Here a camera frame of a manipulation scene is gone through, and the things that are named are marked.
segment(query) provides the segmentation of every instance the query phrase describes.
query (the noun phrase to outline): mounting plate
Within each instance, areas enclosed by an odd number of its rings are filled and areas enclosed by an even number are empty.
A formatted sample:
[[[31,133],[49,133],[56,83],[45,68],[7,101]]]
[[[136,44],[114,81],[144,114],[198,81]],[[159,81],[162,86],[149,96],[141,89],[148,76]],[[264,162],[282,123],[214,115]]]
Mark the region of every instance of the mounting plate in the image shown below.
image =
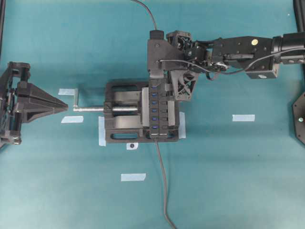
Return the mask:
[[[295,135],[305,144],[305,93],[302,93],[295,101],[292,109],[295,122]]]

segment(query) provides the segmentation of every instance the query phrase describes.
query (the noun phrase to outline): white label sticker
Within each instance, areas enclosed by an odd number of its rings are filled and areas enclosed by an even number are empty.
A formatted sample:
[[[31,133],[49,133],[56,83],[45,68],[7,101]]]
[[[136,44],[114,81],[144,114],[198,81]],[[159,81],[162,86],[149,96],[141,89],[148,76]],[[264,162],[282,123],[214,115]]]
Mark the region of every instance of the white label sticker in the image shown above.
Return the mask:
[[[106,146],[105,118],[99,116],[99,146]]]
[[[139,143],[137,143],[137,142],[127,143],[126,144],[126,149],[127,150],[134,150],[134,149],[137,149],[138,146],[139,146]]]
[[[233,122],[254,122],[255,115],[254,114],[233,114],[232,115]]]
[[[82,123],[84,121],[83,116],[65,116],[61,123]]]
[[[121,174],[121,181],[144,181],[146,173],[123,173]]]
[[[75,89],[60,88],[58,95],[74,95]]]

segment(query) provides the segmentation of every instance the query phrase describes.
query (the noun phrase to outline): teal table surface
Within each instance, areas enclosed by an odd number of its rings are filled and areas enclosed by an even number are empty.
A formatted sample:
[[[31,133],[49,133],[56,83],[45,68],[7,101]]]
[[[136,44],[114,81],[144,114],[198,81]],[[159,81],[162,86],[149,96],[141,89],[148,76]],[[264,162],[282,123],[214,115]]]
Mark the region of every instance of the teal table surface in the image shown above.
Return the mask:
[[[296,32],[291,0],[147,0],[158,28],[193,39],[270,37]],[[163,180],[154,144],[98,144],[98,116],[61,124],[80,105],[102,104],[111,79],[147,79],[153,24],[128,0],[7,0],[0,70],[31,64],[30,83],[70,109],[22,126],[22,144],[0,152],[1,229],[166,229]],[[168,212],[179,229],[305,227],[305,147],[292,103],[304,91],[299,65],[276,80],[245,73],[202,75],[181,103],[186,139],[161,143]],[[232,122],[233,114],[255,122]],[[122,173],[146,173],[121,182]]]

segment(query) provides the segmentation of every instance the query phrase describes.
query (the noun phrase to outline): black cable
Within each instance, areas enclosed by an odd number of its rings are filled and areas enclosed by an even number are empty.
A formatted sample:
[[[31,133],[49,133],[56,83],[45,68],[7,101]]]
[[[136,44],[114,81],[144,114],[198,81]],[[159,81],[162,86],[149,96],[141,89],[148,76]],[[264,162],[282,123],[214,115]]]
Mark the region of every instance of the black cable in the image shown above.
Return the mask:
[[[167,181],[166,181],[166,173],[165,173],[165,169],[164,169],[164,165],[163,165],[163,161],[162,161],[162,157],[161,157],[161,153],[160,153],[160,148],[159,148],[159,144],[158,144],[157,140],[155,141],[155,143],[156,143],[156,147],[157,147],[157,154],[158,154],[158,158],[159,158],[159,161],[160,161],[160,167],[161,167],[161,170],[162,170],[163,182],[164,182],[164,206],[163,206],[163,213],[164,213],[164,217],[165,217],[166,221],[170,224],[170,226],[173,229],[176,229],[176,226],[174,225],[174,223],[171,221],[171,219],[167,215]]]
[[[170,60],[159,60],[159,62],[182,62],[182,63],[187,63],[187,64],[190,64],[190,65],[193,65],[201,70],[204,70],[206,73],[218,73],[218,74],[223,74],[223,75],[233,75],[233,74],[237,74],[237,73],[240,73],[240,72],[243,72],[243,71],[246,71],[248,70],[249,68],[251,68],[251,66],[253,64],[255,64],[256,62],[258,61],[261,61],[261,60],[264,60],[264,59],[267,59],[267,58],[270,58],[270,57],[273,57],[273,56],[276,56],[276,55],[280,55],[280,54],[283,54],[283,53],[286,53],[286,52],[292,52],[292,51],[299,51],[299,50],[305,50],[305,48],[295,48],[295,49],[288,49],[288,50],[284,50],[284,51],[280,51],[280,52],[275,52],[275,53],[272,53],[270,55],[267,55],[267,56],[263,56],[261,58],[258,58],[256,59],[255,61],[252,61],[248,66],[246,66],[245,68],[242,68],[242,69],[239,69],[235,72],[230,72],[230,73],[224,73],[224,72],[215,72],[215,71],[210,71],[210,70],[207,70],[206,68],[203,68],[201,67],[200,65],[197,65],[195,63],[192,63],[192,62],[189,62],[189,61],[184,61],[184,60],[174,60],[174,59],[170,59]]]
[[[136,3],[138,3],[138,4],[140,4],[141,6],[143,6],[143,7],[146,9],[146,11],[149,13],[150,17],[152,18],[154,30],[157,30],[156,21],[154,20],[153,14],[152,14],[152,12],[149,10],[149,8],[148,8],[143,2],[140,2],[140,1],[138,1],[138,0],[130,0],[130,1],[134,1],[134,2],[136,2]]]

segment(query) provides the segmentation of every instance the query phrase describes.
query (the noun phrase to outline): black metal frame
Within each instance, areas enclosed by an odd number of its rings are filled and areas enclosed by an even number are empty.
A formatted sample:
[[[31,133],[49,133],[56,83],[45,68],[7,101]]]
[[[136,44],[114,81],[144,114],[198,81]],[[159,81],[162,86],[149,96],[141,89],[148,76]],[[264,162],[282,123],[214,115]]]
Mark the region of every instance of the black metal frame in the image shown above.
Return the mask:
[[[1,59],[1,53],[2,53],[4,16],[5,16],[5,0],[0,0],[0,59]]]

